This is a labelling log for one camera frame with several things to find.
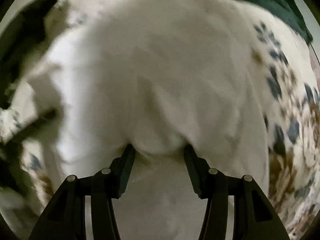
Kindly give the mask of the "white t-shirt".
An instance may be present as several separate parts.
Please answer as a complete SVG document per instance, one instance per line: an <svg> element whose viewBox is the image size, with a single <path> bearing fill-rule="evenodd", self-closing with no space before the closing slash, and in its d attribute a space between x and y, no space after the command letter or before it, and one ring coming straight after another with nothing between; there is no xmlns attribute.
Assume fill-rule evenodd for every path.
<svg viewBox="0 0 320 240"><path fill-rule="evenodd" d="M45 30L49 46L25 78L36 111L55 112L36 134L52 192L131 144L133 170L114 205L121 238L197 239L206 203L193 192L186 144L223 173L249 173L268 188L259 45L78 48L65 39L70 9L69 0L56 35Z"/></svg>

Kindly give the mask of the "folded black garment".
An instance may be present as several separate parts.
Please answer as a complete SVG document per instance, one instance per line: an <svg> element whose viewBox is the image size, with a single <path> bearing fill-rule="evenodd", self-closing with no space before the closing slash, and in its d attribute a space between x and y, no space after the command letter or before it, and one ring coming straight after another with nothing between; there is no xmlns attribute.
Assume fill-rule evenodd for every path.
<svg viewBox="0 0 320 240"><path fill-rule="evenodd" d="M1 34L1 109L10 107L10 85L19 77L24 55L46 38L44 18L56 3L57 0L33 0Z"/></svg>

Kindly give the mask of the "floral bed cover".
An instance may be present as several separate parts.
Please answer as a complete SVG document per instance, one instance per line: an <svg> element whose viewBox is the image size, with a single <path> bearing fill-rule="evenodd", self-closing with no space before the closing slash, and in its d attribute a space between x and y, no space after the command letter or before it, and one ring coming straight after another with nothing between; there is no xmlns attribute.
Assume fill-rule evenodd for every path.
<svg viewBox="0 0 320 240"><path fill-rule="evenodd" d="M58 33L57 24L66 18L68 1L57 0L44 18L48 34ZM30 237L55 194L44 165L44 150L36 137L54 120L55 112L52 108L36 111L33 92L25 83L48 46L49 39L45 39L25 54L19 77L10 85L10 107L1 109L1 216L18 239ZM260 43L257 60L261 67L255 74L267 87L260 101L267 139L268 188L264 190L246 174L267 195L292 237L297 215L306 211L303 200L319 187L319 91L309 44L304 40L287 50Z"/></svg>

